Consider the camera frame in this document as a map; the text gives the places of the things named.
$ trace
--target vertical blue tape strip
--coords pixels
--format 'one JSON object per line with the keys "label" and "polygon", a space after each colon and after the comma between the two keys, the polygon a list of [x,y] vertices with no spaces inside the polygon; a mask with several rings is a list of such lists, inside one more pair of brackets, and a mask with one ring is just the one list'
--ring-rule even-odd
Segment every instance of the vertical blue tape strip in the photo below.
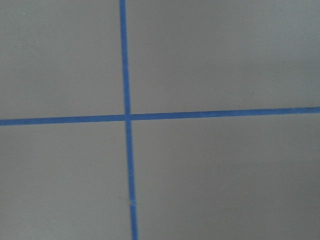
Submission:
{"label": "vertical blue tape strip", "polygon": [[131,234],[132,234],[132,240],[138,240],[135,168],[134,168],[131,105],[130,105],[126,0],[119,0],[119,8],[120,8],[122,75],[123,75],[123,95],[124,95],[124,113],[125,113],[124,115],[125,115],[125,133],[126,133],[126,154],[127,154],[127,168],[128,168],[128,188],[129,188],[129,198],[130,198]]}

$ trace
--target blue tape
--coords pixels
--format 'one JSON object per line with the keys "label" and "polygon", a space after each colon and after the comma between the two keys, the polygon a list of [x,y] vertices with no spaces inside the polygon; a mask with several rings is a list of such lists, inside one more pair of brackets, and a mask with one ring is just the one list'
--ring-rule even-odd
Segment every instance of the blue tape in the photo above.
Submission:
{"label": "blue tape", "polygon": [[128,42],[127,42],[127,20],[126,20],[126,0],[119,0],[120,10],[120,32],[121,32],[121,51],[122,51],[122,76],[123,76],[123,96],[124,96],[124,115],[125,115],[125,134],[126,134],[126,154],[128,170],[128,190],[130,199],[130,218],[131,218],[131,237],[138,240],[138,221],[135,190],[135,167],[132,143],[131,128],[131,104],[130,104],[130,81],[129,81],[129,61],[128,61]]}
{"label": "blue tape", "polygon": [[72,124],[72,123],[97,123],[124,121],[125,115],[100,115],[100,116],[63,116],[44,118],[2,119],[0,126],[38,125],[38,124]]}
{"label": "blue tape", "polygon": [[131,120],[137,121],[137,120],[160,120],[160,119],[220,118],[220,117],[315,114],[315,113],[320,113],[320,107],[142,113],[142,114],[132,114]]}

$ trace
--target grid square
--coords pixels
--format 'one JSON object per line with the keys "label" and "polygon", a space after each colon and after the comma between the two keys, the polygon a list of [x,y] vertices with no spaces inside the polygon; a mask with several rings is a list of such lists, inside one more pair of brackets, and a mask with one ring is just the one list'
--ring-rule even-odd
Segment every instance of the grid square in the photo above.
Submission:
{"label": "grid square", "polygon": [[133,113],[320,105],[320,2],[131,0]]}
{"label": "grid square", "polygon": [[134,122],[140,240],[318,240],[319,120]]}
{"label": "grid square", "polygon": [[0,239],[130,239],[123,122],[2,126],[0,152]]}
{"label": "grid square", "polygon": [[0,119],[123,114],[117,0],[3,0],[0,22]]}

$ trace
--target blue line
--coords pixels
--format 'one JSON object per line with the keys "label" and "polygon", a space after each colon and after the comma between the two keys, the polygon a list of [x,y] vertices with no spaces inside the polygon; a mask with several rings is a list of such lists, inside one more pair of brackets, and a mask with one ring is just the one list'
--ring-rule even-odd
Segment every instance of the blue line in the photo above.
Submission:
{"label": "blue line", "polygon": [[97,115],[97,116],[63,116],[63,117],[43,117],[43,118],[0,119],[0,126],[123,122],[123,121],[128,122],[128,119],[130,119],[131,121],[138,121],[138,120],[160,120],[160,119],[220,118],[220,117],[287,115],[287,114],[319,114],[319,113],[320,113],[320,106],[296,107],[296,108],[222,110],[222,111],[141,113],[141,114],[128,114],[128,115],[120,114],[120,115]]}
{"label": "blue line", "polygon": [[125,115],[101,116],[63,116],[44,118],[0,119],[0,126],[37,125],[37,124],[71,124],[124,121]]}
{"label": "blue line", "polygon": [[127,41],[126,0],[119,0],[120,31],[122,50],[122,76],[125,113],[126,154],[128,170],[128,191],[130,198],[131,236],[132,240],[138,240],[137,204],[135,190],[135,166],[132,141],[131,105],[130,105],[130,80]]}
{"label": "blue line", "polygon": [[222,111],[193,111],[193,112],[168,112],[168,113],[142,113],[132,114],[131,120],[159,120],[159,119],[192,119],[192,118],[220,118],[239,116],[287,115],[287,114],[315,114],[320,113],[320,107],[297,108],[269,108],[247,110],[222,110]]}
{"label": "blue line", "polygon": [[121,50],[122,50],[122,76],[123,76],[123,94],[124,94],[124,112],[130,114],[130,85],[129,85],[129,61],[127,44],[127,18],[126,18],[126,0],[120,0],[120,30],[121,30]]}

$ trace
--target gray surface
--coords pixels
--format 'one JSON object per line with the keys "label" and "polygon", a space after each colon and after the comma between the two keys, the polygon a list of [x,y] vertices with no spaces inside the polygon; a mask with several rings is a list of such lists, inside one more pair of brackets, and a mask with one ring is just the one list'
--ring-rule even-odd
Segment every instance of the gray surface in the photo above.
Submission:
{"label": "gray surface", "polygon": [[320,1],[127,1],[132,112],[320,105]]}
{"label": "gray surface", "polygon": [[140,240],[320,239],[319,122],[134,122]]}
{"label": "gray surface", "polygon": [[0,119],[123,113],[117,0],[0,1]]}
{"label": "gray surface", "polygon": [[0,127],[1,240],[129,240],[124,123]]}

